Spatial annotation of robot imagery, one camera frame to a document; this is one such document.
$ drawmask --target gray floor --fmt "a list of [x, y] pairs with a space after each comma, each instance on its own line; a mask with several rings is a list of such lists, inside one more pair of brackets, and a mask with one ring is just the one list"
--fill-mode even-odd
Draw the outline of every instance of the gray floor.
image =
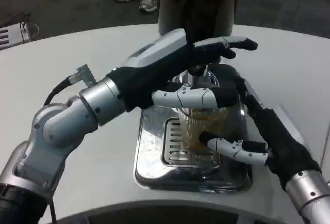
[[[157, 13], [138, 10], [139, 0], [0, 0], [0, 23], [31, 12], [38, 39], [94, 28], [156, 23]], [[236, 24], [293, 30], [330, 38], [330, 0], [240, 0]]]

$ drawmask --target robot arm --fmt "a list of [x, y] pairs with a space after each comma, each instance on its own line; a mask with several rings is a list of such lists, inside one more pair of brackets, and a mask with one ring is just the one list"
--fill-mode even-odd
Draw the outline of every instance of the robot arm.
[[264, 143], [244, 147], [244, 141], [229, 142], [208, 132], [201, 134], [201, 142], [237, 161], [267, 165], [306, 223], [328, 223], [330, 189], [299, 131], [281, 107], [264, 108], [249, 83], [240, 77], [237, 89], [268, 149]]
[[[234, 58], [230, 47], [254, 50], [257, 44], [241, 37], [188, 44], [185, 31], [177, 29], [131, 55], [124, 65], [98, 83], [91, 79], [88, 70], [87, 74], [83, 72], [86, 68], [64, 80], [51, 95], [84, 78], [88, 88], [66, 104], [48, 104], [51, 98], [47, 99], [34, 116], [29, 139], [13, 151], [0, 175], [0, 223], [38, 223], [52, 202], [66, 158], [85, 135], [135, 107], [148, 108], [154, 102], [167, 105], [157, 90], [168, 89], [168, 80], [189, 67], [219, 61], [220, 56]], [[183, 88], [179, 92], [177, 101], [182, 106], [202, 103], [207, 107], [222, 107], [237, 100], [237, 94], [230, 89], [202, 86], [189, 88], [186, 95]], [[166, 97], [164, 94], [171, 93], [162, 91], [161, 95]]]

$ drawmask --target black cylinder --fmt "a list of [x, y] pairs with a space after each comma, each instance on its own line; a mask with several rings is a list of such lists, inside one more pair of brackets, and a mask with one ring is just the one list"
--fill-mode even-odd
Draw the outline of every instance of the black cylinder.
[[160, 0], [161, 35], [184, 28], [190, 42], [232, 33], [237, 0]]
[[0, 223], [38, 224], [43, 216], [47, 201], [13, 185], [0, 184]]

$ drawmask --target white countertop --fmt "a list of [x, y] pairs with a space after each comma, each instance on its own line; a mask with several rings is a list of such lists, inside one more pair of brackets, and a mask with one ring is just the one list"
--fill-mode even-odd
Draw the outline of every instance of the white countertop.
[[[255, 52], [237, 51], [237, 58], [226, 63], [237, 68], [268, 107], [284, 105], [320, 162], [330, 117], [330, 93], [325, 88], [330, 79], [330, 40], [248, 26], [235, 26], [233, 35], [249, 37], [259, 43], [259, 48]], [[49, 38], [1, 51], [0, 168], [17, 144], [28, 138], [34, 114], [56, 84], [85, 63], [95, 78], [101, 79], [158, 36], [156, 24], [123, 26]], [[82, 83], [69, 87], [53, 102], [66, 102], [83, 88]], [[261, 219], [302, 223], [278, 179], [266, 168], [254, 168], [252, 188], [237, 194], [140, 188], [132, 176], [139, 118], [138, 109], [123, 114], [86, 136], [69, 156], [54, 196], [58, 219], [158, 200], [160, 204], [202, 205], [254, 214]], [[50, 219], [47, 211], [40, 223]]]

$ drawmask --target drip tray grate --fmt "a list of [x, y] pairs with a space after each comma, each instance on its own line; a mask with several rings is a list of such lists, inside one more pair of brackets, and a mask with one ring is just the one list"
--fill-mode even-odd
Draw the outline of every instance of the drip tray grate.
[[219, 165], [219, 154], [210, 149], [189, 150], [182, 140], [181, 126], [178, 118], [166, 121], [163, 141], [163, 161], [171, 166], [214, 167]]

